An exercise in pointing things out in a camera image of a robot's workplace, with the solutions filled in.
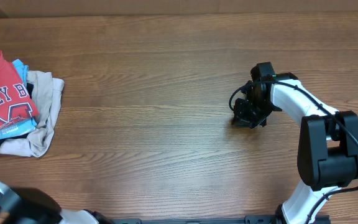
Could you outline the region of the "red t-shirt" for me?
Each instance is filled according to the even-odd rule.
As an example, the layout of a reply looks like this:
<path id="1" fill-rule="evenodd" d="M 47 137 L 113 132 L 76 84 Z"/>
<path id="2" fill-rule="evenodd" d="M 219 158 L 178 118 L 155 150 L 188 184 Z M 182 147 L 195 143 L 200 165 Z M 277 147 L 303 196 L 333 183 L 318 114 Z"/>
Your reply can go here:
<path id="1" fill-rule="evenodd" d="M 39 115 L 13 63 L 0 50 L 0 130 Z"/>

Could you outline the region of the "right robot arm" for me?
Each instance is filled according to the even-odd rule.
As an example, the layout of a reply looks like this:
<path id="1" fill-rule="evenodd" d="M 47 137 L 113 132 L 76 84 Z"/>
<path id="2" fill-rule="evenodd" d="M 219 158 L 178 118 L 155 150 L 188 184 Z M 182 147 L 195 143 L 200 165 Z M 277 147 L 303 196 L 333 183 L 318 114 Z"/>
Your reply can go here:
<path id="1" fill-rule="evenodd" d="M 300 181 L 278 206 L 275 223 L 319 223 L 316 215 L 335 194 L 358 191 L 358 116 L 338 111 L 306 90 L 293 74 L 253 77 L 230 98 L 233 121 L 265 126 L 273 111 L 283 111 L 300 127 L 297 168 Z"/>

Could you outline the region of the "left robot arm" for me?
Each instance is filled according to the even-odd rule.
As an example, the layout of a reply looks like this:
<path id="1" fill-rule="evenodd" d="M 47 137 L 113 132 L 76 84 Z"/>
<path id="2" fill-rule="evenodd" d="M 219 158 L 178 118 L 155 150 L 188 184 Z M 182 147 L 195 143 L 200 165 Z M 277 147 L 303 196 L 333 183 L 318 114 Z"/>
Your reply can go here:
<path id="1" fill-rule="evenodd" d="M 0 182 L 0 223 L 97 224 L 114 222 L 98 212 L 71 211 L 45 192 L 28 187 L 9 187 Z"/>

